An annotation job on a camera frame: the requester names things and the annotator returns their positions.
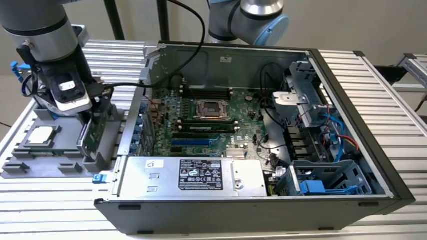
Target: green circuit board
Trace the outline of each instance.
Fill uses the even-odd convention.
[[[178,92],[167,89],[158,89],[154,92],[157,102],[162,101],[162,107],[158,106],[158,114],[154,117],[155,122],[155,147],[154,155],[163,157],[227,157],[227,149],[245,149],[245,159],[267,159],[269,152],[258,150],[258,145],[254,144],[254,135],[261,140],[266,135],[265,121],[259,119],[261,107],[259,101],[254,99],[247,101],[246,97],[254,97],[254,92],[247,90],[235,90],[230,100],[226,101],[227,117],[233,121],[238,121],[239,130],[237,133],[210,133],[210,146],[193,145],[173,145],[174,134],[181,133],[178,129],[178,120],[195,120],[198,102],[211,101],[209,99],[183,99]],[[249,113],[255,113],[255,117],[250,117]]]

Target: cpu socket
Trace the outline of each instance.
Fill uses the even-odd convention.
[[[195,119],[203,120],[230,120],[231,117],[227,115],[226,101],[207,101],[201,100],[197,102],[197,115]]]

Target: warning label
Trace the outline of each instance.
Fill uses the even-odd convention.
[[[181,160],[179,189],[223,190],[222,160]]]

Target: motherboard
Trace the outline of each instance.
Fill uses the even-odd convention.
[[[266,126],[257,93],[187,91],[154,92],[154,155],[269,159],[269,151],[258,146]]]

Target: robotic arm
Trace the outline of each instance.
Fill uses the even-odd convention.
[[[211,0],[209,41],[233,43],[242,39],[255,46],[274,46],[283,37],[290,18],[285,0]]]
[[[43,82],[33,94],[66,115],[93,109],[87,86],[97,83],[62,5],[71,2],[77,1],[0,0],[0,25]]]

